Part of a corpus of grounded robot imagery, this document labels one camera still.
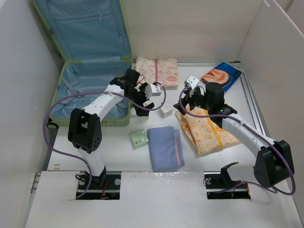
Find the small white box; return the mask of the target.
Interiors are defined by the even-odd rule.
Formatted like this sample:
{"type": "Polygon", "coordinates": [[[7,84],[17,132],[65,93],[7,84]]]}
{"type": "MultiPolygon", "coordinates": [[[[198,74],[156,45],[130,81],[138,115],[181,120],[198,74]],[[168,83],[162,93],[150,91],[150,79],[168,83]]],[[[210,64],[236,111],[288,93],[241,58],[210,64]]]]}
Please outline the small white box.
{"type": "Polygon", "coordinates": [[[173,113],[173,108],[168,105],[164,105],[160,108],[160,113],[163,118],[171,115],[173,113]]]}

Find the green box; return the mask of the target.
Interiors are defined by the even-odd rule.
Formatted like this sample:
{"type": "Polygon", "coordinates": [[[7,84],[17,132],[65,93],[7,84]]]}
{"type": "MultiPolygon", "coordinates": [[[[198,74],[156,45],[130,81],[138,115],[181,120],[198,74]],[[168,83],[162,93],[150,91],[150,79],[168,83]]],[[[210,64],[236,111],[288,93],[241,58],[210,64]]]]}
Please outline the green box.
{"type": "Polygon", "coordinates": [[[144,129],[136,130],[131,132],[129,135],[133,146],[136,149],[147,145],[149,142],[147,132],[144,129]]]}

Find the blue cloth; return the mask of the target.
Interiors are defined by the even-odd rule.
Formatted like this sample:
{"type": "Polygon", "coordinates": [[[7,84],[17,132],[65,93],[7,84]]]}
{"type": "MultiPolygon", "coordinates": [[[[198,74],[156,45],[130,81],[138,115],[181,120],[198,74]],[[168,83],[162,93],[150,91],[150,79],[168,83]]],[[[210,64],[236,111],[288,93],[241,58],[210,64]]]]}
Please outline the blue cloth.
{"type": "Polygon", "coordinates": [[[181,134],[173,126],[147,131],[153,171],[175,171],[185,165],[181,134]]]}

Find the orange patterned garment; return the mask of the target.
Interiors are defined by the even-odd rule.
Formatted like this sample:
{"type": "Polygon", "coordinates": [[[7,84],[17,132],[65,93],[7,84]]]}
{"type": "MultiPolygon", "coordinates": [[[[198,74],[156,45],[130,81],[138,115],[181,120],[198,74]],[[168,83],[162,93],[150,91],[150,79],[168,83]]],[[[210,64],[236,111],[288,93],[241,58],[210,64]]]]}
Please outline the orange patterned garment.
{"type": "Polygon", "coordinates": [[[197,118],[179,111],[175,116],[199,156],[240,144],[231,133],[221,129],[210,118],[197,118]]]}

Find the blue orange ear print bag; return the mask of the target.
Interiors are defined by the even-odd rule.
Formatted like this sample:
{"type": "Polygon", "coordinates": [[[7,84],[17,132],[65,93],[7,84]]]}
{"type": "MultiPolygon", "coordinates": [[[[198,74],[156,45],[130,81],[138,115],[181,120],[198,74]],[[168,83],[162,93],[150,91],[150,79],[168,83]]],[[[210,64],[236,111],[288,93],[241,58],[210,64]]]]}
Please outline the blue orange ear print bag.
{"type": "Polygon", "coordinates": [[[201,81],[205,84],[210,82],[218,83],[222,86],[224,92],[227,92],[241,74],[242,72],[238,69],[225,62],[222,62],[203,75],[201,77],[201,81]]]}

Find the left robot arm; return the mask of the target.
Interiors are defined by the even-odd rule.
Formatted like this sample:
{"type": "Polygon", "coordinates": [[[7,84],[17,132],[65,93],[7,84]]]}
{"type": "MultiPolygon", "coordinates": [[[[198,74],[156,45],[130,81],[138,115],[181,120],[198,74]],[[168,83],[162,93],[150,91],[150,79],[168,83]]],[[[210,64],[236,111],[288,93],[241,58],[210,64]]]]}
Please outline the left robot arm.
{"type": "Polygon", "coordinates": [[[96,152],[102,141],[101,121],[124,98],[143,107],[152,96],[162,93],[157,83],[144,83],[136,88],[139,77],[140,73],[127,69],[123,77],[112,79],[104,93],[91,104],[71,112],[68,140],[89,165],[89,173],[86,173],[83,181],[89,181],[95,188],[103,187],[106,182],[106,167],[101,154],[96,152]]]}

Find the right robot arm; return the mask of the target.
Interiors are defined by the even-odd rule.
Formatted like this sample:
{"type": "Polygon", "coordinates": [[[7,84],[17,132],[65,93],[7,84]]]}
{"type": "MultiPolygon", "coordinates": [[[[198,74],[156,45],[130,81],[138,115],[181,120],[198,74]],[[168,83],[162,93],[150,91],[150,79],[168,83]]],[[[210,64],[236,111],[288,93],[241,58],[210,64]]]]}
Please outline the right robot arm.
{"type": "Polygon", "coordinates": [[[218,127],[235,136],[256,158],[252,168],[238,168],[220,174],[219,181],[231,187],[238,180],[255,180],[271,188],[290,178],[294,181],[294,165],[290,145],[276,141],[249,125],[238,112],[225,103],[224,90],[218,83],[209,83],[202,94],[199,81],[192,76],[184,82],[179,101],[174,107],[183,115],[209,118],[218,127]]]}

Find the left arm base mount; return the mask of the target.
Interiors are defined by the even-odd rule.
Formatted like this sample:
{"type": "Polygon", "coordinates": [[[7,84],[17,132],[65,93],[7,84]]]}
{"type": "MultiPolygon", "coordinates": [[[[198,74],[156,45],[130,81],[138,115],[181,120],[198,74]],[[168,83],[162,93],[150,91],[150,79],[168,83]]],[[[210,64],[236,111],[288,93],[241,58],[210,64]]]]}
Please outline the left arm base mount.
{"type": "Polygon", "coordinates": [[[120,199],[120,186],[121,186],[121,173],[109,173],[106,176],[104,186],[100,187],[98,184],[92,182],[89,189],[85,191],[87,183],[84,182],[88,179],[84,174],[77,174],[78,186],[76,190],[77,200],[119,200],[120,199]]]}

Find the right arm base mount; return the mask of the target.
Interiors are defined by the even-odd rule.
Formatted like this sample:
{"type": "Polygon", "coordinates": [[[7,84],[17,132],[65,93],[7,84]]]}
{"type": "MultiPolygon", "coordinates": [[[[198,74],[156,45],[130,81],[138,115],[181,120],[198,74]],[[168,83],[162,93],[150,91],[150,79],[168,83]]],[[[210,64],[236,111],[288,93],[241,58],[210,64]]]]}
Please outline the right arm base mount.
{"type": "Polygon", "coordinates": [[[220,172],[205,172],[203,184],[206,187],[208,200],[250,200],[251,195],[247,184],[222,178],[220,172]]]}

